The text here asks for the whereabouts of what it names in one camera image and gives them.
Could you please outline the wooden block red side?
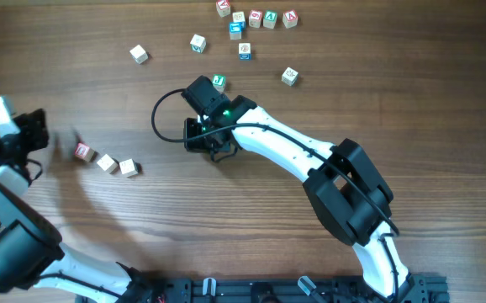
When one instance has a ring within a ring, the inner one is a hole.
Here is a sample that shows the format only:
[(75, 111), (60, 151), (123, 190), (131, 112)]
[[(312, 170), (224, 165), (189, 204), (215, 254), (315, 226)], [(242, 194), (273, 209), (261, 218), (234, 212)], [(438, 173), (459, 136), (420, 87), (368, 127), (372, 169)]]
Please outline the wooden block red side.
[(95, 156), (96, 152), (88, 145), (79, 142), (75, 148), (74, 156), (83, 160), (84, 162), (90, 162)]

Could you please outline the wooden block circle picture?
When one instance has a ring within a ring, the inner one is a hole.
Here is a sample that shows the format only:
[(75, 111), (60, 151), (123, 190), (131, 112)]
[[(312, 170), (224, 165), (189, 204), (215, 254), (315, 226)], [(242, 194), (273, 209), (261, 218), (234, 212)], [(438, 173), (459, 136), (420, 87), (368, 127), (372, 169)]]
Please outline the wooden block circle picture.
[(223, 93), (226, 87), (226, 77), (222, 74), (214, 74), (211, 83), (217, 91)]

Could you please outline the wooden block faint picture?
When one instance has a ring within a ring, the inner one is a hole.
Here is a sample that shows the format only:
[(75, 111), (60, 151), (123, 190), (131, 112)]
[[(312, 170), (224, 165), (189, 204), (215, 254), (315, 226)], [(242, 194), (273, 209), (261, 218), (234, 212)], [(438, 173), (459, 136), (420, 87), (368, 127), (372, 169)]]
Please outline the wooden block faint picture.
[(119, 169), (122, 175), (126, 178), (133, 177), (139, 173), (139, 166), (132, 158), (120, 162)]

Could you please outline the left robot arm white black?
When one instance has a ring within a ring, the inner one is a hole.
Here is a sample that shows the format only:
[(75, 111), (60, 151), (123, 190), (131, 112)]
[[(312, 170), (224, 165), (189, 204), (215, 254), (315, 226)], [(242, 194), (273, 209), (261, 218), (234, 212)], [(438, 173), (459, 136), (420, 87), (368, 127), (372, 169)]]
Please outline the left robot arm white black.
[(0, 107), (0, 293), (54, 288), (80, 301), (150, 302), (154, 290), (135, 268), (89, 257), (22, 197), (33, 182), (29, 153), (46, 147), (45, 112), (11, 117)]

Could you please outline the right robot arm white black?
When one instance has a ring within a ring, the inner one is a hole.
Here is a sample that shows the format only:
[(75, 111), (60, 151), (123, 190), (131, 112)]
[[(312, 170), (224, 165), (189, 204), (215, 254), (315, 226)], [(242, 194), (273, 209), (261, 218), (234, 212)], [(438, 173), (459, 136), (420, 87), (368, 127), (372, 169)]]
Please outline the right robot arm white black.
[(254, 152), (301, 181), (322, 226), (353, 247), (363, 279), (379, 297), (400, 300), (409, 277), (393, 238), (394, 195), (366, 152), (345, 139), (335, 145), (305, 136), (275, 120), (252, 100), (229, 100), (205, 76), (182, 91), (198, 114), (185, 130), (188, 150), (208, 151), (234, 146)]

